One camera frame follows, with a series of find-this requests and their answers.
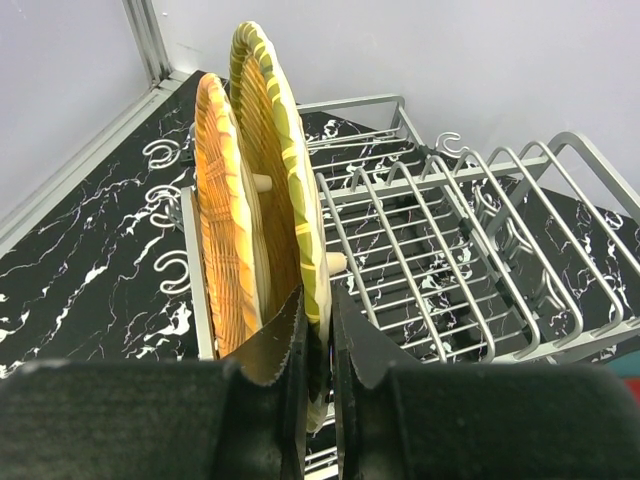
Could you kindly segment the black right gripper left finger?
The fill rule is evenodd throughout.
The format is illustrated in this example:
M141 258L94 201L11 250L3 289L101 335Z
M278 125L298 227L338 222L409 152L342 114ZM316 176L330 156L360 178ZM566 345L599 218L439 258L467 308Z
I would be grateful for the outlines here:
M222 360L33 361L1 384L5 479L300 479L301 290Z

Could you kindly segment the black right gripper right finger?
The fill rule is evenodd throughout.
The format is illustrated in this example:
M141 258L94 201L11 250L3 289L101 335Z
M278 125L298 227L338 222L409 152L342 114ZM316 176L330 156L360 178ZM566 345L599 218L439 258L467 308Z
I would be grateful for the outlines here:
M428 364L333 291L343 479L635 479L639 403L593 364Z

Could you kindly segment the orange woven plate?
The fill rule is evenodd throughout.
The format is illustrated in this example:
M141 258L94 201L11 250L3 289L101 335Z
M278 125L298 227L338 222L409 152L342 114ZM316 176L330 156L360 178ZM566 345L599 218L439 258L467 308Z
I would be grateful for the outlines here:
M220 78L199 80L196 188L205 277L218 353L237 350L261 325L253 215L239 134Z

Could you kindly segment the yellow green woven plate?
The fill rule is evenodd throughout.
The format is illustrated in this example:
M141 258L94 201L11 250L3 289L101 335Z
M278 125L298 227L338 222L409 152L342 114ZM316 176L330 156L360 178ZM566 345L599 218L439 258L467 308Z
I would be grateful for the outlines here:
M259 201L273 307L279 309L295 288L303 289L309 324L306 429L314 433L327 416L330 390L332 293L322 209L289 82L273 43L254 21L241 23L233 33L230 103L250 171L272 181Z

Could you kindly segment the teal square plate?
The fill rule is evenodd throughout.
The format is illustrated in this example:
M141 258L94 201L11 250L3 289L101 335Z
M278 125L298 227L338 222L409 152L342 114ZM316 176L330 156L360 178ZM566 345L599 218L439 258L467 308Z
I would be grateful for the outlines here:
M631 391L634 398L640 400L640 370L638 365L634 364L613 364L611 369L620 377L627 388Z

